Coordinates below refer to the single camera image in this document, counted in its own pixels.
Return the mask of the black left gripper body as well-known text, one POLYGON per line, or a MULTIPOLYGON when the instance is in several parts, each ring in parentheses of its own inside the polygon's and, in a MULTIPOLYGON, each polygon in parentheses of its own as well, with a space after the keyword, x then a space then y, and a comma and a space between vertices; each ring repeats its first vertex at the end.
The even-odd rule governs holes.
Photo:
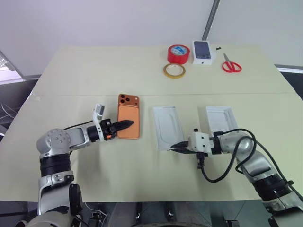
POLYGON ((100 122, 104 140, 111 140, 116 137, 117 123, 112 123, 110 119, 105 119, 100 122))

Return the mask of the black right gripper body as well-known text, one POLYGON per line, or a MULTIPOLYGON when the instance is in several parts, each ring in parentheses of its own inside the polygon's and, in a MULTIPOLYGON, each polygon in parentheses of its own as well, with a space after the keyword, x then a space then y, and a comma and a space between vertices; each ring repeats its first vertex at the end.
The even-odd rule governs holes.
POLYGON ((187 149, 191 154, 197 155, 198 158, 204 158, 206 155, 206 134, 194 129, 187 137, 187 149))

